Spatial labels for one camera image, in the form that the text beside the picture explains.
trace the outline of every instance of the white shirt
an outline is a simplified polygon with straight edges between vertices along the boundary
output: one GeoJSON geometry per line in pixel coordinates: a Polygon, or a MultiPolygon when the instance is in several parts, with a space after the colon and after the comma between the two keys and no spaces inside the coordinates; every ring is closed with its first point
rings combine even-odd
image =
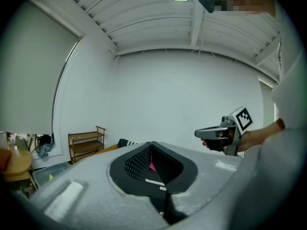
{"type": "Polygon", "coordinates": [[[280,83],[272,93],[286,129],[307,127],[307,57],[288,14],[276,4],[281,35],[280,83]]]}

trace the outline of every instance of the plastic storage bin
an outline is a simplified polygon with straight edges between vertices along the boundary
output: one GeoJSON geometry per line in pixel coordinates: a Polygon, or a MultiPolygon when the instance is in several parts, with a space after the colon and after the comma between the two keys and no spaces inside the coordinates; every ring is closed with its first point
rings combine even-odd
{"type": "Polygon", "coordinates": [[[38,188],[42,187],[49,181],[49,176],[58,176],[61,172],[70,167],[67,162],[52,165],[50,167],[43,168],[39,171],[33,172],[32,176],[38,188]]]}

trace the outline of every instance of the pink object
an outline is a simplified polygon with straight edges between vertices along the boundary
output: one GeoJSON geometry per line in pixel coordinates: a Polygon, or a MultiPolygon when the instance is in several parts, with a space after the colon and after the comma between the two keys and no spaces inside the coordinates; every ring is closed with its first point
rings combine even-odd
{"type": "Polygon", "coordinates": [[[156,172],[157,172],[157,170],[155,169],[154,164],[153,164],[153,157],[152,157],[152,156],[150,157],[150,165],[149,165],[149,168],[152,169],[153,171],[156,171],[156,172]]]}

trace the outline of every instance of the white ceiling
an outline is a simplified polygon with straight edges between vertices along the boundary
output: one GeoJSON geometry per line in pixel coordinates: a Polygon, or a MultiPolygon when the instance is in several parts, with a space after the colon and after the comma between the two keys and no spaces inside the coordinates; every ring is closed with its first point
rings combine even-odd
{"type": "Polygon", "coordinates": [[[279,31],[268,14],[209,14],[197,0],[74,1],[118,47],[116,55],[158,48],[199,50],[203,38],[203,51],[240,60],[278,81],[279,31]]]}

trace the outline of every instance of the round wooden table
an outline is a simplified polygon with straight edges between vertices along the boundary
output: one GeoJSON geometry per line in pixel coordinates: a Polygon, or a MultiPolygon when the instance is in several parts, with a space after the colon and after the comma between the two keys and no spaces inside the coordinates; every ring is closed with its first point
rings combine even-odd
{"type": "Polygon", "coordinates": [[[29,173],[32,170],[32,156],[26,150],[12,150],[12,156],[9,160],[7,169],[1,171],[3,179],[7,182],[15,182],[30,179],[33,187],[37,189],[36,184],[29,173]]]}

